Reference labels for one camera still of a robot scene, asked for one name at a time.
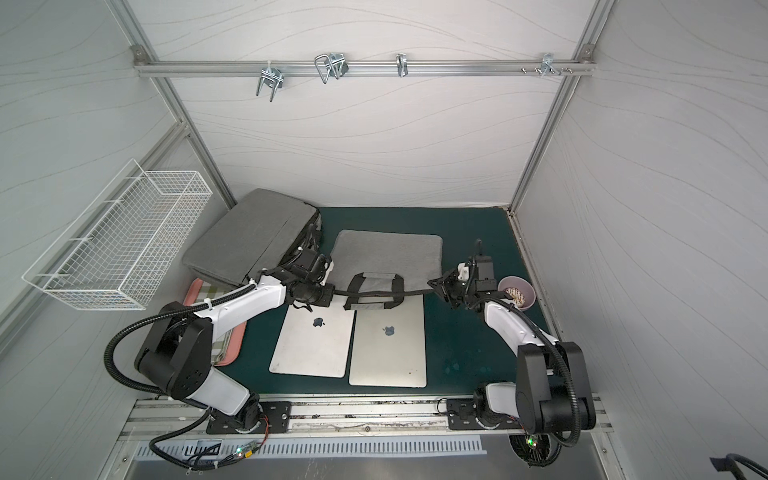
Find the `silver laptop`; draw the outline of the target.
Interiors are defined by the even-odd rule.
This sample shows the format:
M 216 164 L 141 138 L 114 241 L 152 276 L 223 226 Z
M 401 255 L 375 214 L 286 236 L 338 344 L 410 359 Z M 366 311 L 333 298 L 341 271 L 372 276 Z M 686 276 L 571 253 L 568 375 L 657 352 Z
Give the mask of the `silver laptop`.
M 349 383 L 371 387 L 427 386 L 423 297 L 407 297 L 389 310 L 356 313 Z
M 355 313 L 335 299 L 329 307 L 289 307 L 269 371 L 273 374 L 342 378 Z

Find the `grey laptop sleeve front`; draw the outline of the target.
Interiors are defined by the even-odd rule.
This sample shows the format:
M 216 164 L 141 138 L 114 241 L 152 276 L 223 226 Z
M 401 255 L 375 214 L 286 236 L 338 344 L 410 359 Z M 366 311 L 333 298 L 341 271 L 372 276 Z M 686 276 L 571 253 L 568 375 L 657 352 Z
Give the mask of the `grey laptop sleeve front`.
M 256 189 L 184 252 L 182 264 L 212 285 L 237 288 L 284 262 L 307 237 L 310 225 L 322 225 L 315 206 Z

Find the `grey laptop sleeve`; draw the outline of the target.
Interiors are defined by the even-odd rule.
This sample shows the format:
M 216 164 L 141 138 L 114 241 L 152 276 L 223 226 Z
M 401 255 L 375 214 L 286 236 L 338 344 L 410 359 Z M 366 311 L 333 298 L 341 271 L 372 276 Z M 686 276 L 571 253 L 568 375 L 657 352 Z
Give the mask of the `grey laptop sleeve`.
M 432 291 L 442 274 L 438 235 L 341 231 L 331 251 L 328 282 L 344 296 L 344 309 L 390 310 L 410 296 Z
M 310 225 L 322 225 L 315 206 L 256 189 L 184 252 L 182 264 L 212 285 L 237 288 L 284 262 L 307 237 Z

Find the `grey laptop sleeve back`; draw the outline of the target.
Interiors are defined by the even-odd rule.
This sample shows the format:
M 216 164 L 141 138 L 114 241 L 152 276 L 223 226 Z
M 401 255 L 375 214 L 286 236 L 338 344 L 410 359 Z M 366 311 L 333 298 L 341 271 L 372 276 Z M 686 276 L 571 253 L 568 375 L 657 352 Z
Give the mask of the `grey laptop sleeve back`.
M 442 274 L 438 235 L 341 231 L 331 251 L 328 282 L 344 296 L 344 309 L 390 310 L 410 296 L 432 291 Z

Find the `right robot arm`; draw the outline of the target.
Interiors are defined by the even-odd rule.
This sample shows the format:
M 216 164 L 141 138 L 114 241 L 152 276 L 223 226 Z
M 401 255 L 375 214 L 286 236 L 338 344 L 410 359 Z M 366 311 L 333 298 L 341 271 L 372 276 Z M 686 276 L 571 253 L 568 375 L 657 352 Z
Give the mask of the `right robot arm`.
M 585 356 L 574 342 L 546 333 L 522 310 L 522 294 L 501 287 L 489 256 L 476 255 L 428 285 L 452 308 L 479 314 L 516 357 L 512 382 L 478 388 L 476 422 L 495 429 L 514 420 L 529 435 L 547 435 L 573 447 L 597 418 Z

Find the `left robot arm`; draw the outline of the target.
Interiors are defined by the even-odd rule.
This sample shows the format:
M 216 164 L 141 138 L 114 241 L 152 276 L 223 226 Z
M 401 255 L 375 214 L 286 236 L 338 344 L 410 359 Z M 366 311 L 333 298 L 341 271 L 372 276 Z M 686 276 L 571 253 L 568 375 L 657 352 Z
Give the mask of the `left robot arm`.
M 105 347 L 104 367 L 115 381 L 132 390 L 217 412 L 247 429 L 261 415 L 259 395 L 213 365 L 213 344 L 223 334 L 285 304 L 329 306 L 334 287 L 327 276 L 332 268 L 329 257 L 306 248 L 221 297 L 190 306 L 169 304 L 115 334 Z M 124 339 L 145 327 L 149 332 L 134 360 L 135 370 L 147 379 L 142 383 L 120 371 L 115 353 Z

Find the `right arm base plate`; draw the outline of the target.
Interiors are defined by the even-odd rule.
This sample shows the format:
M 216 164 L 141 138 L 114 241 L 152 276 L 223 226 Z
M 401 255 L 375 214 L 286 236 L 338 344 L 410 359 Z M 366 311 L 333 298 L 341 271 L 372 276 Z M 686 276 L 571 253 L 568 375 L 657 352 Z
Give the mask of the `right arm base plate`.
M 477 416 L 474 402 L 467 398 L 440 398 L 436 411 L 446 418 L 449 431 L 496 430 L 499 427 L 499 424 L 483 423 Z

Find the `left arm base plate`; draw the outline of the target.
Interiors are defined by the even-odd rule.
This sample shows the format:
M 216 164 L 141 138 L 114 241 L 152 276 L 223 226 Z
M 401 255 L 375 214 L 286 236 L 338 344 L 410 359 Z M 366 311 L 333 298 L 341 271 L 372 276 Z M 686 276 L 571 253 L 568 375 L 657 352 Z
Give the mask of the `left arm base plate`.
M 285 433 L 292 404 L 288 401 L 260 401 L 247 404 L 236 416 L 216 411 L 206 426 L 209 435 Z

